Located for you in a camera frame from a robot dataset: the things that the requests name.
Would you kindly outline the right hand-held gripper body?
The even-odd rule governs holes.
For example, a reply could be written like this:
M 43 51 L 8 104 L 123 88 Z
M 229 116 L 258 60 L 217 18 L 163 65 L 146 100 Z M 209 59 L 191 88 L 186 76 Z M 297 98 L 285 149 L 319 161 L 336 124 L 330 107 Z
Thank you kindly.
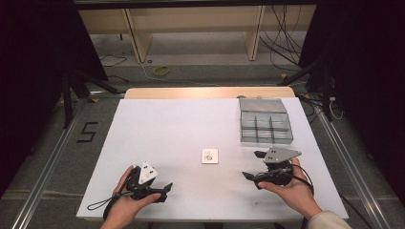
M 267 166 L 267 181 L 276 185 L 287 185 L 292 180 L 290 160 L 302 153 L 296 150 L 270 147 L 265 153 L 264 164 Z

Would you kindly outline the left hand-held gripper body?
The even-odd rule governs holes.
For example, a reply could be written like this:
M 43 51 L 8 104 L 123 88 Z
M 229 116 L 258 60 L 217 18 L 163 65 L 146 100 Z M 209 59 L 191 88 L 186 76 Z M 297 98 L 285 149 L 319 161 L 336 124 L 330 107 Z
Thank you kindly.
M 162 189 L 151 187 L 157 176 L 158 172 L 147 162 L 142 162 L 140 166 L 136 166 L 131 171 L 128 180 L 128 190 L 131 192 L 131 198 L 139 200 L 151 194 L 162 194 Z

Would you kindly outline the clear plastic compartment box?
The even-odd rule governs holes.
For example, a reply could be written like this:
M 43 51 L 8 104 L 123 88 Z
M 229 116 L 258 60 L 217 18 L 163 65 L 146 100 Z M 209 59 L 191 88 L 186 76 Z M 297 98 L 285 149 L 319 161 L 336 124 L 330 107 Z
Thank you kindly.
M 241 141 L 290 144 L 288 111 L 280 98 L 240 98 Z

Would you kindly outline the small white square card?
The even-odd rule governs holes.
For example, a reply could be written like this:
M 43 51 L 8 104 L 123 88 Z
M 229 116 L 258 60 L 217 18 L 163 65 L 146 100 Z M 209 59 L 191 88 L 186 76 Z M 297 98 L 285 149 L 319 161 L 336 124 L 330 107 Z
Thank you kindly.
M 218 149 L 203 149 L 202 164 L 217 164 L 219 162 Z

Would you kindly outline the person's right hand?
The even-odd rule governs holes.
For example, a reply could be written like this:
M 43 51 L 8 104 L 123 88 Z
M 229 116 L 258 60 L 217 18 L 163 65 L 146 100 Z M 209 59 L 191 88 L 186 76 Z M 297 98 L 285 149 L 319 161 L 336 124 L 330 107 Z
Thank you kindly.
M 262 181 L 259 186 L 278 195 L 290 208 L 300 213 L 304 218 L 310 220 L 312 217 L 322 212 L 316 203 L 311 189 L 306 184 L 307 178 L 303 173 L 300 161 L 297 157 L 292 158 L 293 174 L 297 179 L 293 179 L 286 186 L 278 186 L 270 182 Z

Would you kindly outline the person's left hand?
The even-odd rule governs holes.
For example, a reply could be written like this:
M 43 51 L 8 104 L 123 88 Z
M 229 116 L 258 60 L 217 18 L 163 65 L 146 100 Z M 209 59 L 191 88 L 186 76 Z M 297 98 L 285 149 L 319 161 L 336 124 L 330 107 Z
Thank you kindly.
M 128 196 L 120 197 L 112 206 L 100 229 L 123 229 L 133 222 L 135 216 L 143 207 L 159 198 L 160 194 L 152 194 L 140 200 L 134 200 Z

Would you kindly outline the white table sheet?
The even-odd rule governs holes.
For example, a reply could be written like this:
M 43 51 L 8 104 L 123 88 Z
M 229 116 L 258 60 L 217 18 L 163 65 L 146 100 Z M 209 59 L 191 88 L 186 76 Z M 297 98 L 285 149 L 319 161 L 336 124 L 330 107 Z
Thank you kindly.
M 153 185 L 173 183 L 164 203 L 137 215 L 144 221 L 264 222 L 300 219 L 277 195 L 259 190 L 243 172 L 266 169 L 255 151 L 267 145 L 241 141 L 240 105 L 230 99 L 123 99 L 102 147 L 84 198 L 81 219 L 101 219 L 89 205 L 109 198 L 123 172 L 149 162 Z M 218 149 L 217 164 L 202 164 L 203 149 Z

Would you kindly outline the black metal stand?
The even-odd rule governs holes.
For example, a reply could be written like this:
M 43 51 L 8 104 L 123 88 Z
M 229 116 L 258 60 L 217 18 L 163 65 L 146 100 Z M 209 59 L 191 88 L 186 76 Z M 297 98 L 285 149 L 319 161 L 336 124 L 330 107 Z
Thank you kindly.
M 282 82 L 279 83 L 279 86 L 290 85 L 307 74 L 309 75 L 309 79 L 306 84 L 307 91 L 313 93 L 318 89 L 321 90 L 322 112 L 328 121 L 332 121 L 330 111 L 331 76 L 328 66 L 323 60 L 315 60 L 313 63 L 307 65 L 304 69 L 298 73 L 295 73 L 293 76 L 288 76 L 286 79 L 283 79 Z
M 86 82 L 90 82 L 111 94 L 124 94 L 123 90 L 112 87 L 101 80 L 91 77 L 88 73 L 81 70 L 67 72 L 62 78 L 62 95 L 65 113 L 64 128 L 67 128 L 71 124 L 74 117 L 71 92 L 74 92 L 80 99 L 87 99 L 90 96 L 90 91 L 85 85 Z

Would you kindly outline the dark curtain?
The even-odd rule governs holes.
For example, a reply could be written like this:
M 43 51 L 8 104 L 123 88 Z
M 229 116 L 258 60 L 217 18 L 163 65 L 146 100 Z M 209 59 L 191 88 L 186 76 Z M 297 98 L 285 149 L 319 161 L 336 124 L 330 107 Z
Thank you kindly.
M 70 73 L 107 78 L 74 0 L 0 0 L 0 197 Z
M 405 0 L 315 0 L 299 65 L 321 54 L 369 154 L 405 206 Z

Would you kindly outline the light wooden bench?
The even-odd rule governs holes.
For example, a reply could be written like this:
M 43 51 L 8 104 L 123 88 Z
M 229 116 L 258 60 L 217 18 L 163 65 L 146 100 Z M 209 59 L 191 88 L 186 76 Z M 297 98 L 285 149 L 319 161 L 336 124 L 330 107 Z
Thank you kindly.
M 277 31 L 280 23 L 288 31 L 307 31 L 314 5 L 200 7 L 81 10 L 90 34 L 127 34 L 137 61 L 144 62 L 155 33 L 225 32 L 244 34 L 247 57 L 256 58 L 259 33 Z

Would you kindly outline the aluminium floor rail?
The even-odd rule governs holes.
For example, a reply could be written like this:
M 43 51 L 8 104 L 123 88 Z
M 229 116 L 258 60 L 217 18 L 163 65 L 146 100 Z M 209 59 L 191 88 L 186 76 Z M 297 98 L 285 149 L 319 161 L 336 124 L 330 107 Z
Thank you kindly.
M 69 143 L 69 140 L 77 124 L 77 121 L 81 117 L 83 109 L 85 108 L 86 104 L 87 104 L 86 99 L 79 99 L 77 101 L 70 124 L 63 129 L 62 134 L 57 140 L 56 145 L 53 147 L 52 153 L 46 165 L 44 166 L 38 180 L 33 185 L 33 188 L 29 192 L 28 197 L 26 198 L 24 204 L 19 210 L 11 229 L 27 229 L 32 219 L 32 216 L 39 204 L 39 201 L 42 198 L 44 191 L 46 190 L 49 184 L 53 172 L 57 167 L 59 160 L 66 149 L 67 144 Z
M 321 109 L 316 108 L 316 111 L 319 112 L 320 122 L 326 130 L 327 135 L 336 153 L 338 154 L 345 168 L 345 171 L 347 172 L 352 182 L 354 189 L 356 190 L 360 200 L 362 201 L 365 210 L 367 211 L 373 223 L 374 229 L 394 229 L 393 226 L 388 222 L 388 219 L 384 216 L 382 207 L 380 206 L 372 190 L 366 183 L 366 180 L 360 174 L 360 170 L 355 165 L 337 130 L 324 115 L 324 112 Z

